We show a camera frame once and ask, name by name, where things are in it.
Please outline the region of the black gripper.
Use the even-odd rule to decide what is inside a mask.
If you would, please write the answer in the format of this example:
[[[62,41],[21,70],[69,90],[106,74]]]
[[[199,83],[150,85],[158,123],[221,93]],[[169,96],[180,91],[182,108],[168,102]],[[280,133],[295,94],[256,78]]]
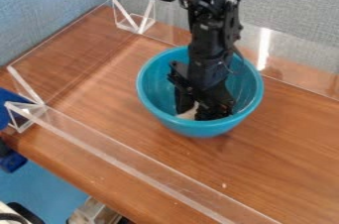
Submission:
[[[189,61],[169,61],[166,77],[174,85],[176,112],[192,110],[199,102],[195,119],[211,121],[233,114],[235,99],[225,86],[231,74],[233,51],[227,49],[215,56],[197,57],[188,52]]]

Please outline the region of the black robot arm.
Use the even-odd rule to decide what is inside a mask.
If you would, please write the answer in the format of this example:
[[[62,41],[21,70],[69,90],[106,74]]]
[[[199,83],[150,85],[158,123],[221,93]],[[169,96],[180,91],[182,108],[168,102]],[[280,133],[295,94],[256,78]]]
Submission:
[[[176,112],[195,112],[197,121],[221,119],[233,114],[236,100],[225,85],[235,42],[241,38],[239,19],[241,0],[161,0],[178,1],[188,11],[192,40],[188,61],[169,62],[168,80],[174,85]]]

